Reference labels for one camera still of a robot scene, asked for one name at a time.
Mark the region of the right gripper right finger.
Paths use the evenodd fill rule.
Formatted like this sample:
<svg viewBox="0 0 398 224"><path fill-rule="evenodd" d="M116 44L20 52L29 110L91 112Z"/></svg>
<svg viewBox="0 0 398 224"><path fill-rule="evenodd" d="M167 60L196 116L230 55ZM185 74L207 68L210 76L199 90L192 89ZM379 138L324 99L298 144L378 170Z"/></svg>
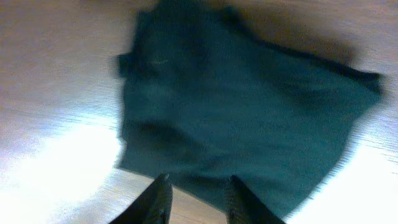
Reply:
<svg viewBox="0 0 398 224"><path fill-rule="evenodd" d="M236 175L231 176L226 194L229 224L285 224Z"/></svg>

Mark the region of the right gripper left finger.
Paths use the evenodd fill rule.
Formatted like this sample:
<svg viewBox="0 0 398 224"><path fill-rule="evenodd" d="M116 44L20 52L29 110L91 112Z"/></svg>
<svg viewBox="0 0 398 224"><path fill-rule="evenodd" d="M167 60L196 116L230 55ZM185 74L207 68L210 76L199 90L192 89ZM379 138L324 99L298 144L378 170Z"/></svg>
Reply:
<svg viewBox="0 0 398 224"><path fill-rule="evenodd" d="M160 174L109 224L169 224L172 200L169 175Z"/></svg>

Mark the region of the dark green Nike t-shirt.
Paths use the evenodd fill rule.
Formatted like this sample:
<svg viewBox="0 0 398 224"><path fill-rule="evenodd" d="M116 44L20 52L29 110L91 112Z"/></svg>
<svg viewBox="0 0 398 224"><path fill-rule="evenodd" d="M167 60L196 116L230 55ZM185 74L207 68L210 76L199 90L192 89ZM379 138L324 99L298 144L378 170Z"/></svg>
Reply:
<svg viewBox="0 0 398 224"><path fill-rule="evenodd" d="M160 1L136 18L124 78L120 168L219 210L238 176L279 217L337 165L380 76L259 40L230 8Z"/></svg>

